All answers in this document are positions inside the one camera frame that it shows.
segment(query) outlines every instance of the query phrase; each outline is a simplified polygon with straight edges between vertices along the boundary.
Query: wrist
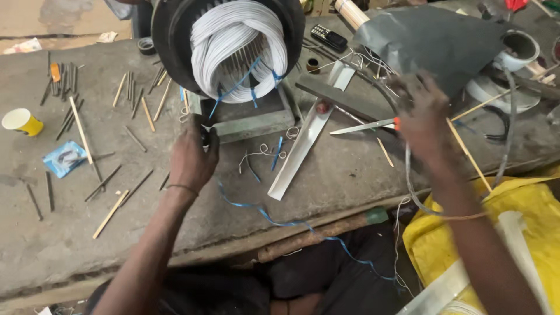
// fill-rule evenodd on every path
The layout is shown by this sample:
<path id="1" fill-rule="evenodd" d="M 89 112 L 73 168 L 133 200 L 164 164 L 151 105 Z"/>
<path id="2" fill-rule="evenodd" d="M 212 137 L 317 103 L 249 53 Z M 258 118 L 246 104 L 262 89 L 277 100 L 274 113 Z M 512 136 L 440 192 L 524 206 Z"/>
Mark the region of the wrist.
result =
<path id="1" fill-rule="evenodd" d="M 183 187 L 171 186 L 166 189 L 164 200 L 170 206 L 185 207 L 191 205 L 198 195 Z"/>

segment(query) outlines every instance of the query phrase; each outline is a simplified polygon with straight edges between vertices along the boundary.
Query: white wire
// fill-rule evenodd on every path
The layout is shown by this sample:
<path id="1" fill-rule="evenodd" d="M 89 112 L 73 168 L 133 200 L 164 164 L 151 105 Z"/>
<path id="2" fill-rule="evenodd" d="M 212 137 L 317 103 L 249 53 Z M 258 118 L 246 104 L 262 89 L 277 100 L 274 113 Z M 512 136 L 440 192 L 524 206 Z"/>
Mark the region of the white wire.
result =
<path id="1" fill-rule="evenodd" d="M 196 20 L 191 31 L 191 63 L 193 76 L 206 95 L 218 99 L 218 87 L 225 91 L 234 88 L 249 69 L 228 70 L 222 61 L 251 44 L 258 36 L 266 41 L 260 61 L 251 70 L 260 83 L 254 87 L 255 96 L 261 98 L 275 88 L 272 71 L 283 76 L 287 71 L 287 51 L 284 44 L 282 23 L 265 5 L 251 0 L 226 2 L 211 8 Z M 230 94 L 225 103 L 244 103 L 253 100 L 248 78 Z"/>
<path id="2" fill-rule="evenodd" d="M 406 282 L 404 282 L 404 279 L 400 276 L 400 274 L 396 271 L 396 262 L 397 260 L 399 260 L 399 251 L 397 250 L 398 244 L 399 244 L 399 234 L 400 234 L 400 227 L 399 227 L 399 213 L 400 213 L 400 207 L 404 204 L 404 203 L 408 203 L 410 202 L 410 198 L 409 197 L 404 197 L 400 203 L 399 206 L 396 208 L 396 220 L 395 220 L 395 226 L 393 227 L 393 231 L 396 229 L 396 238 L 395 238 L 395 265 L 394 265 L 394 269 L 395 269 L 395 276 L 396 276 L 396 281 L 397 283 L 402 286 L 403 288 L 406 288 L 408 290 L 408 293 L 410 293 L 410 295 L 412 296 L 412 298 L 414 298 L 414 294 L 412 294 L 412 291 L 410 290 L 410 288 L 408 287 L 408 285 L 406 284 Z"/>
<path id="3" fill-rule="evenodd" d="M 273 154 L 273 153 L 267 153 L 268 146 L 266 145 L 266 143 L 261 143 L 261 145 L 259 146 L 259 151 L 260 152 L 249 153 L 249 154 L 245 154 L 243 156 L 243 158 L 241 159 L 241 162 L 239 162 L 239 174 L 241 174 L 241 163 L 243 163 L 243 161 L 249 155 L 261 155 L 261 154 L 268 155 L 268 156 L 275 156 L 276 155 L 276 154 Z M 286 153 L 285 151 L 282 151 L 282 152 L 280 152 L 280 154 L 278 154 L 278 157 L 281 158 L 281 159 L 285 159 L 287 155 L 288 155 L 288 153 Z"/>

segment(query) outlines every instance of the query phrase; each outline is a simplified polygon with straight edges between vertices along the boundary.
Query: paper cup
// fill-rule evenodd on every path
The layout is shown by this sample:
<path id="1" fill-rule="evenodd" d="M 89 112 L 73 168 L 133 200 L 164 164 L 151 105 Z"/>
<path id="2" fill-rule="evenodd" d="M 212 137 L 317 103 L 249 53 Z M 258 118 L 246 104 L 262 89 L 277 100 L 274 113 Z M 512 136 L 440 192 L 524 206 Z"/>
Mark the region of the paper cup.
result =
<path id="1" fill-rule="evenodd" d="M 29 110 L 18 108 L 4 115 L 2 127 L 8 130 L 20 131 L 30 137 L 34 137 L 43 130 L 43 123 L 33 117 Z"/>

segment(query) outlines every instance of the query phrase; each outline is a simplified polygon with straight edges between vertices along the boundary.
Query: paper scrap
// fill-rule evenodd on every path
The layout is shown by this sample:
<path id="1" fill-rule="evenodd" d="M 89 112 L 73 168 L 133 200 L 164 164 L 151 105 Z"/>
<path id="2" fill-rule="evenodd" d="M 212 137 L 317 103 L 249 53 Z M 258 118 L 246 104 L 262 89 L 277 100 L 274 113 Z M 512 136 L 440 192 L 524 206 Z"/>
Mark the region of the paper scrap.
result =
<path id="1" fill-rule="evenodd" d="M 118 35 L 118 33 L 115 33 L 115 32 L 103 33 L 103 34 L 101 34 L 101 36 L 99 36 L 96 43 L 112 43 L 112 42 L 115 41 L 115 37 L 117 35 Z"/>
<path id="2" fill-rule="evenodd" d="M 39 40 L 37 38 L 33 38 L 23 43 L 15 44 L 14 46 L 12 46 L 12 48 L 4 49 L 4 55 L 36 52 L 42 49 L 43 47 L 41 47 Z"/>

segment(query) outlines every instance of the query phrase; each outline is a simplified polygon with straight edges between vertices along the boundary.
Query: green tape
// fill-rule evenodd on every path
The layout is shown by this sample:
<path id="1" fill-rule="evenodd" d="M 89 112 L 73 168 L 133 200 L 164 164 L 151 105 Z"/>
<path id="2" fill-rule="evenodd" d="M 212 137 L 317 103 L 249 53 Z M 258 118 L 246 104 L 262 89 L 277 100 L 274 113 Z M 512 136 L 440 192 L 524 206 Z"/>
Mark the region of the green tape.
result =
<path id="1" fill-rule="evenodd" d="M 383 206 L 376 206 L 367 210 L 365 213 L 368 225 L 385 222 L 389 219 L 387 210 Z"/>

